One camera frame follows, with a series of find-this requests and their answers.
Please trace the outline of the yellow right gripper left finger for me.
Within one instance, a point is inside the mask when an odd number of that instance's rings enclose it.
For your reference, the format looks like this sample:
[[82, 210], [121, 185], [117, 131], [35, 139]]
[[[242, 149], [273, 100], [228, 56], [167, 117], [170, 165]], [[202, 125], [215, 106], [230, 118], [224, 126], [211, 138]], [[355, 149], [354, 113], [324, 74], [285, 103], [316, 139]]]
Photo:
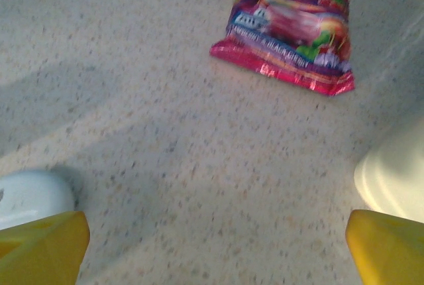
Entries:
[[75, 284], [90, 240], [82, 211], [1, 231], [2, 284]]

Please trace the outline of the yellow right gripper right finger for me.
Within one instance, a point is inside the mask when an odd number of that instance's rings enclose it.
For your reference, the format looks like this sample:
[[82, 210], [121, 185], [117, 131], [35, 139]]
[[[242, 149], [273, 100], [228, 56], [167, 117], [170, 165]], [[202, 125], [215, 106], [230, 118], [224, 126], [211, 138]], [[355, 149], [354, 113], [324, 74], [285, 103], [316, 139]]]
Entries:
[[423, 224], [355, 209], [346, 242], [363, 284], [423, 283]]

